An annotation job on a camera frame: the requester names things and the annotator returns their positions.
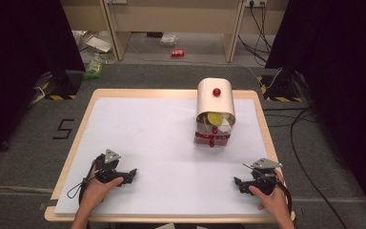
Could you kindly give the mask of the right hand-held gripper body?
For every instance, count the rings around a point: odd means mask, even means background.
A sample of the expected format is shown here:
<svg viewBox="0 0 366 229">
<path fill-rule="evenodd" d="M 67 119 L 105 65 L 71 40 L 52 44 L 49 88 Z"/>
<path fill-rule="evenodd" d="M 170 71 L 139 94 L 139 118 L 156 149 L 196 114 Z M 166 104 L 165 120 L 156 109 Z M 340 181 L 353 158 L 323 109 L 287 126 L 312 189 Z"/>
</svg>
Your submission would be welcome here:
<svg viewBox="0 0 366 229">
<path fill-rule="evenodd" d="M 276 168 L 282 164 L 268 158 L 261 158 L 251 164 L 251 174 L 254 178 L 253 186 L 257 187 L 264 195 L 270 195 L 277 184 Z"/>
</svg>

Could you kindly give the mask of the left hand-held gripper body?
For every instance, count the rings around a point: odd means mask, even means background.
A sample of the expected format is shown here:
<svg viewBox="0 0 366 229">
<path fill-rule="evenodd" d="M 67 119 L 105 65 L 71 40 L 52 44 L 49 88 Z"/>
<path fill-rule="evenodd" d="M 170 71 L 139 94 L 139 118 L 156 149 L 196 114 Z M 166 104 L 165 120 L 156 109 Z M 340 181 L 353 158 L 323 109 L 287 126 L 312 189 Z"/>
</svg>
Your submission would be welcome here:
<svg viewBox="0 0 366 229">
<path fill-rule="evenodd" d="M 108 183 L 118 177 L 127 178 L 128 173 L 116 170 L 120 158 L 118 153 L 107 149 L 95 160 L 95 177 L 102 183 Z"/>
</svg>

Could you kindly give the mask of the white cabinet with red knobs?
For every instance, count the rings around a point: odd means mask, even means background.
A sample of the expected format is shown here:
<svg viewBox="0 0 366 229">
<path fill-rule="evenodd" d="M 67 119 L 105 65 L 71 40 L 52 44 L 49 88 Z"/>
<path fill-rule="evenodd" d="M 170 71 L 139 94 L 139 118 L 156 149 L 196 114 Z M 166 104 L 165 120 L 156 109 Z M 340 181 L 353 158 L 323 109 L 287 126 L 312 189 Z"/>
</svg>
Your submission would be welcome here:
<svg viewBox="0 0 366 229">
<path fill-rule="evenodd" d="M 220 132 L 208 119 L 208 113 L 219 113 L 232 125 L 236 122 L 231 83 L 224 78 L 205 78 L 197 86 L 194 144 L 202 147 L 225 147 L 231 137 Z"/>
</svg>

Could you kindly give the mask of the person's right hand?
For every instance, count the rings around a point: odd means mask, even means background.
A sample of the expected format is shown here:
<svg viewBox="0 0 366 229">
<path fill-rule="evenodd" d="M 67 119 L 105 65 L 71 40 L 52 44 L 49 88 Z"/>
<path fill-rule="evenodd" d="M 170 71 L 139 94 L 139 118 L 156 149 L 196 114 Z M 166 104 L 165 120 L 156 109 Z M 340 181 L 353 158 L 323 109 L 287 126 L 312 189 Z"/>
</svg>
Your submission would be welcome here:
<svg viewBox="0 0 366 229">
<path fill-rule="evenodd" d="M 264 195 L 255 186 L 250 186 L 249 189 L 260 200 L 260 204 L 257 206 L 259 211 L 266 210 L 273 218 L 279 214 L 291 216 L 288 210 L 286 195 L 279 186 L 275 186 L 273 192 L 268 196 Z"/>
</svg>

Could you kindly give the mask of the person's left hand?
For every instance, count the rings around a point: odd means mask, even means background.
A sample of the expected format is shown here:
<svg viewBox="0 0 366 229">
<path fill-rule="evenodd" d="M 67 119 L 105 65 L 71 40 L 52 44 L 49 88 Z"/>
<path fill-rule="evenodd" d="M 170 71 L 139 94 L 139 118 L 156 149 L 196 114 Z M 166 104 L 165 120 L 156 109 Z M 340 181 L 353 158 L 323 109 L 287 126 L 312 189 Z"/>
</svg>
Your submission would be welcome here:
<svg viewBox="0 0 366 229">
<path fill-rule="evenodd" d="M 123 177 L 118 177 L 108 183 L 102 183 L 97 178 L 89 181 L 79 204 L 79 212 L 90 214 L 92 210 L 104 199 L 109 191 L 124 181 Z"/>
</svg>

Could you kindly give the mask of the white toy plate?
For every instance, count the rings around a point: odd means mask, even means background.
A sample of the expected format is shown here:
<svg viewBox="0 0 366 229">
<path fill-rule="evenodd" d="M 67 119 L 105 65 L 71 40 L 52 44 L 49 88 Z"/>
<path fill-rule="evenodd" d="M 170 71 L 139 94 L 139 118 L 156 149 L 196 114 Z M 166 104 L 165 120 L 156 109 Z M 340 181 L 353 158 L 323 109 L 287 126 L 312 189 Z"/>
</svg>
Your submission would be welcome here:
<svg viewBox="0 0 366 229">
<path fill-rule="evenodd" d="M 217 129 L 222 133 L 229 133 L 232 130 L 232 125 L 226 118 L 223 118 L 222 123 L 217 127 Z"/>
</svg>

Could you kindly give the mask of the yellow-green toy plate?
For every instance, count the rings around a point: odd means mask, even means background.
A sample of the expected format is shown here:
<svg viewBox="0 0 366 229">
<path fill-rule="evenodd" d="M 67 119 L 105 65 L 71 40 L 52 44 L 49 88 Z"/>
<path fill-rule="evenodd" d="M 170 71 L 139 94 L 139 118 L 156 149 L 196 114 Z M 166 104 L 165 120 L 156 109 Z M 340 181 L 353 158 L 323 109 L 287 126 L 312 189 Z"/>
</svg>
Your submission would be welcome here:
<svg viewBox="0 0 366 229">
<path fill-rule="evenodd" d="M 208 113 L 207 119 L 214 126 L 220 126 L 223 122 L 223 117 L 219 113 Z"/>
</svg>

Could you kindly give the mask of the stand base with striped tape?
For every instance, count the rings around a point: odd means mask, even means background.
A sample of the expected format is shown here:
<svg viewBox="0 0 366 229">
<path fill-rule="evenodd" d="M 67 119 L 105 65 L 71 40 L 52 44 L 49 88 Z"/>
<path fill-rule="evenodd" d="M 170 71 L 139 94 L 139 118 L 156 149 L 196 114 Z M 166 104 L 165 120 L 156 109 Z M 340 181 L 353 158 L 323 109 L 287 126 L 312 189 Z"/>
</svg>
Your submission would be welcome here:
<svg viewBox="0 0 366 229">
<path fill-rule="evenodd" d="M 68 100 L 75 99 L 82 83 L 82 73 L 65 72 L 65 76 L 58 78 L 49 74 L 42 90 L 46 99 Z"/>
<path fill-rule="evenodd" d="M 295 84 L 295 77 L 295 72 L 282 68 L 272 74 L 262 74 L 257 79 L 263 98 L 269 101 L 301 102 L 302 95 Z"/>
</svg>

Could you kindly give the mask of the green packet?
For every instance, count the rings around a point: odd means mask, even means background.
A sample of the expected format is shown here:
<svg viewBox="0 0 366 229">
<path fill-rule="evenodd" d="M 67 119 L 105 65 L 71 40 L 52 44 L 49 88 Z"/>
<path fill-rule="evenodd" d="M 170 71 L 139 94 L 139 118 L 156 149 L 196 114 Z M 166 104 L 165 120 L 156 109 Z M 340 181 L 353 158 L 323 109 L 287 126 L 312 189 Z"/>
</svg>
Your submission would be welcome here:
<svg viewBox="0 0 366 229">
<path fill-rule="evenodd" d="M 102 75 L 104 64 L 97 60 L 92 60 L 87 66 L 83 76 L 86 78 L 98 78 Z"/>
</svg>

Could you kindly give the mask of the black curtain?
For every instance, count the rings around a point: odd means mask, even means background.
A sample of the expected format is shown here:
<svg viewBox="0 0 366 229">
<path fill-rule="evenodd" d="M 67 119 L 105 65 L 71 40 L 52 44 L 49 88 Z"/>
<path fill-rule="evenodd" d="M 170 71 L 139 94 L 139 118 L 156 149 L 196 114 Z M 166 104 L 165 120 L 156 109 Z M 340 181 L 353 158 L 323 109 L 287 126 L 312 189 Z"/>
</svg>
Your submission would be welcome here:
<svg viewBox="0 0 366 229">
<path fill-rule="evenodd" d="M 33 97 L 39 76 L 83 69 L 60 0 L 0 0 L 0 144 Z"/>
<path fill-rule="evenodd" d="M 268 65 L 302 73 L 366 196 L 366 0 L 289 0 Z"/>
</svg>

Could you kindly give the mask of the crumpled clear plastic sheet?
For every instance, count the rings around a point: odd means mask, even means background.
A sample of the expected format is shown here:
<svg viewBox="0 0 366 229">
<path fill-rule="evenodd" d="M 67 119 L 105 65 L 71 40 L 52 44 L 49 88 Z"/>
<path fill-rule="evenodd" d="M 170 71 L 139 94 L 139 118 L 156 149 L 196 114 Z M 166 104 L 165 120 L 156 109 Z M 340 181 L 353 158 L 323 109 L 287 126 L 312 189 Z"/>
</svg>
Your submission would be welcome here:
<svg viewBox="0 0 366 229">
<path fill-rule="evenodd" d="M 108 40 L 100 37 L 99 32 L 73 31 L 72 35 L 79 51 L 93 48 L 99 52 L 106 53 L 112 49 L 112 44 Z"/>
</svg>

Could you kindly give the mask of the white plastic bag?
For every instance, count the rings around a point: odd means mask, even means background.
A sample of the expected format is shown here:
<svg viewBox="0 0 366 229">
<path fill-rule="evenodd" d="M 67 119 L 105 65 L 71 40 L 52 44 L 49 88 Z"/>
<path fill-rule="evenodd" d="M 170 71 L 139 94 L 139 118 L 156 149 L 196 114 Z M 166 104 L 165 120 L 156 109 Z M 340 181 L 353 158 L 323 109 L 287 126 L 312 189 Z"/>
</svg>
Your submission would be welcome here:
<svg viewBox="0 0 366 229">
<path fill-rule="evenodd" d="M 159 41 L 159 45 L 164 48 L 170 48 L 177 43 L 177 40 L 178 37 L 174 34 L 164 34 Z"/>
</svg>

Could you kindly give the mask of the beige wooden desk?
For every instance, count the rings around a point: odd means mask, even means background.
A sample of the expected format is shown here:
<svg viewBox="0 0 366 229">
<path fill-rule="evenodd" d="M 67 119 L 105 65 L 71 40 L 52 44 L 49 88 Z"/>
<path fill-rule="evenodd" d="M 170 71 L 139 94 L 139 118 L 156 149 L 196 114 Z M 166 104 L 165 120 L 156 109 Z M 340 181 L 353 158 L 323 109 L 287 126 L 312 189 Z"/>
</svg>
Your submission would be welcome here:
<svg viewBox="0 0 366 229">
<path fill-rule="evenodd" d="M 60 0 L 72 30 L 109 33 L 118 61 L 134 31 L 172 31 L 220 34 L 228 62 L 240 34 L 277 34 L 289 2 L 246 8 L 245 0 Z"/>
</svg>

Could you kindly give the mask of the white wall socket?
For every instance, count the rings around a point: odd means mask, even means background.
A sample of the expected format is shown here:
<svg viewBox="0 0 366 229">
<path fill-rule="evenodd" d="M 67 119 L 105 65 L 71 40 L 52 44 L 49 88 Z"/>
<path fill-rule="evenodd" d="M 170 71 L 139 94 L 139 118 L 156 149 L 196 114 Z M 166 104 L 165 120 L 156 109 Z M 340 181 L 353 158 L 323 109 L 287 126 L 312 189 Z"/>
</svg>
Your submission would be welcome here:
<svg viewBox="0 0 366 229">
<path fill-rule="evenodd" d="M 246 8 L 265 8 L 267 0 L 245 0 Z"/>
</svg>

